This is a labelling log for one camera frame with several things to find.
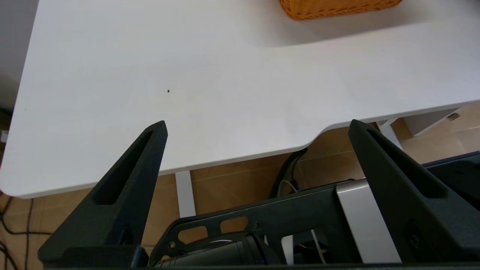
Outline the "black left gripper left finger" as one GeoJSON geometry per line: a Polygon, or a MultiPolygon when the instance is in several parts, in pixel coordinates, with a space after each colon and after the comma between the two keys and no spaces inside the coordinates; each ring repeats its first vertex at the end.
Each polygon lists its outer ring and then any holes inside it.
{"type": "Polygon", "coordinates": [[[43,265],[146,265],[141,247],[168,138],[146,128],[39,248],[43,265]]]}

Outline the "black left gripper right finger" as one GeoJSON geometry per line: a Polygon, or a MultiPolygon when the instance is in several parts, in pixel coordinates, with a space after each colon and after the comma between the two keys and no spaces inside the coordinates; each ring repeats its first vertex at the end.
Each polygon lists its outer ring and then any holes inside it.
{"type": "Polygon", "coordinates": [[[479,263],[479,211],[362,121],[348,136],[403,263],[479,263]]]}

